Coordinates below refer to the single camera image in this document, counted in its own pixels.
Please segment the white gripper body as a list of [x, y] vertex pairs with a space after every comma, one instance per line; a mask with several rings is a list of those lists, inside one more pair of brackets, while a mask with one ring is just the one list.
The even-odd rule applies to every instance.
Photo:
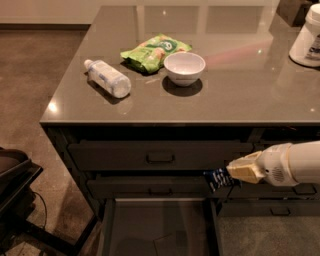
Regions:
[[274, 145], [264, 150], [256, 160], [263, 180], [273, 186], [294, 187], [298, 184], [290, 169], [292, 143]]

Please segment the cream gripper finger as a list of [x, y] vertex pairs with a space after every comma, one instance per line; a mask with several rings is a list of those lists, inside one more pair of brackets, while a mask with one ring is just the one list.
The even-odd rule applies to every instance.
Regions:
[[258, 184], [265, 177], [257, 162], [261, 154], [258, 151], [233, 160], [227, 165], [227, 171], [233, 179]]

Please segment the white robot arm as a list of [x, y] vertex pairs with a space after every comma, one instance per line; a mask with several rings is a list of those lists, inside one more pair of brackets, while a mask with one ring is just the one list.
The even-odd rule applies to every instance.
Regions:
[[232, 178], [258, 184], [294, 187], [320, 183], [320, 142], [273, 145], [231, 161], [227, 170]]

